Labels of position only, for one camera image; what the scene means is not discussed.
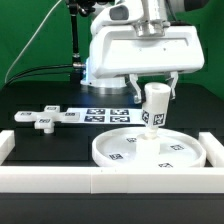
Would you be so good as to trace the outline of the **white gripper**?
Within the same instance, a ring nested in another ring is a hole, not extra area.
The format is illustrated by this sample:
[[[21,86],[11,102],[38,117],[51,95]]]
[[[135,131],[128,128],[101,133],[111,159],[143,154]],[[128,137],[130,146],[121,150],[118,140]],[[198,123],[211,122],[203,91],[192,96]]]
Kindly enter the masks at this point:
[[[102,28],[90,44],[88,73],[96,79],[130,74],[129,88],[134,102],[142,102],[137,84],[139,75],[165,73],[171,88],[170,99],[176,97],[178,72],[191,73],[203,67],[204,56],[194,26],[171,26],[162,37],[138,37],[128,26]]]

